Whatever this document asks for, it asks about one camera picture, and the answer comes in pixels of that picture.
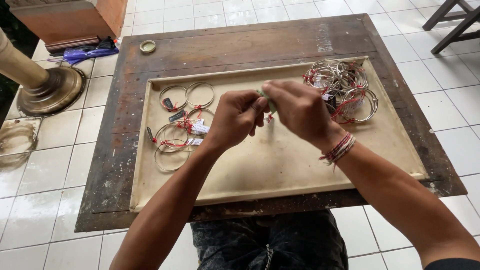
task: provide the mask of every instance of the hand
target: hand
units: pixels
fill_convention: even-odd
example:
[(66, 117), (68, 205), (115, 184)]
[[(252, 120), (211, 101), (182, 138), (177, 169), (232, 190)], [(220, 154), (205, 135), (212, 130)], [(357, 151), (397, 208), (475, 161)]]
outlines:
[(267, 99), (255, 90), (228, 91), (220, 97), (206, 140), (223, 151), (255, 135), (256, 126), (264, 125), (269, 112)]
[(317, 89), (279, 80), (266, 81), (262, 89), (275, 104), (280, 121), (320, 150), (331, 150), (345, 135), (340, 125), (330, 118)]

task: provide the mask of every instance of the beige tray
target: beige tray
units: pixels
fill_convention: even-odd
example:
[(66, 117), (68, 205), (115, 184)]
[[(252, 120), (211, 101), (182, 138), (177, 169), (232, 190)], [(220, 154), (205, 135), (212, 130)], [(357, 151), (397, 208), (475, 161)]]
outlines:
[[(368, 57), (344, 59), (363, 63), (369, 89), (378, 97), (378, 111), (365, 123), (346, 124), (358, 141), (375, 153), (394, 163), (416, 179), (428, 178), (390, 99), (378, 79)], [(153, 194), (174, 172), (160, 170), (154, 162), (155, 145), (149, 140), (146, 128), (153, 133), (168, 123), (173, 112), (167, 112), (159, 104), (159, 91), (170, 85), (188, 86), (194, 82), (208, 82), (215, 88), (215, 100), (208, 106), (215, 111), (221, 94), (229, 90), (259, 89), (265, 80), (285, 79), (302, 82), (302, 74), (312, 63), (294, 64), (215, 74), (199, 74), (172, 78), (151, 79), (147, 83), (145, 105), (140, 130), (135, 174), (133, 177), (130, 210), (139, 212)], [(169, 97), (181, 100), (181, 93), (172, 91)], [(208, 100), (208, 89), (195, 90), (192, 98)], [(358, 114), (369, 111), (365, 104)], [(205, 125), (210, 124), (207, 113)], [(314, 192), (353, 188), (353, 184), (339, 169), (333, 171), (318, 157), (321, 152), (299, 139), (280, 123), (274, 114), (269, 124), (257, 128), (255, 137), (247, 137), (238, 146), (229, 149), (216, 162), (198, 195), (196, 205), (216, 204), (241, 200), (289, 196)], [(163, 166), (173, 168), (182, 164), (186, 153), (163, 156)]]

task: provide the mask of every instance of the dark pants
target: dark pants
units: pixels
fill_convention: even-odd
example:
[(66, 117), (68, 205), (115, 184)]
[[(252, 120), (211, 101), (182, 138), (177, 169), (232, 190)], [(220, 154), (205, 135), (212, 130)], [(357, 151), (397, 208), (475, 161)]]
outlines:
[(269, 257), (269, 270), (348, 269), (345, 242), (329, 210), (275, 215), (269, 227), (258, 225), (261, 220), (192, 222), (198, 269), (264, 270)]

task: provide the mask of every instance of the pillar base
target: pillar base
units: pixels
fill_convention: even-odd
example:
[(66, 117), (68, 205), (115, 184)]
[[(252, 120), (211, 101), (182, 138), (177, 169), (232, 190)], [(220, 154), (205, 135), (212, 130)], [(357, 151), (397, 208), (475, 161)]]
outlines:
[(47, 69), (48, 80), (37, 89), (22, 89), (18, 106), (33, 114), (49, 114), (70, 106), (85, 88), (84, 74), (75, 68)]

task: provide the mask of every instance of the forearm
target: forearm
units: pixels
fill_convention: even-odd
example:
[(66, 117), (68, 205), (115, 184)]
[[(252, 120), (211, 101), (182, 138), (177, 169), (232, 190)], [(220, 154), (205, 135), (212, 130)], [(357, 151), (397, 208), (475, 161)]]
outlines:
[(205, 179), (222, 152), (204, 140), (136, 217), (111, 270), (158, 269), (185, 226)]
[[(336, 132), (330, 142), (318, 145), (324, 153), (345, 134), (341, 129)], [(442, 245), (457, 242), (471, 250), (466, 252), (456, 247), (460, 252), (457, 257), (479, 259), (478, 245), (452, 212), (419, 181), (394, 164), (360, 142), (356, 142), (336, 164), (362, 196), (410, 240), (422, 261), (432, 261), (440, 255), (440, 252), (434, 252), (437, 248), (444, 250)]]

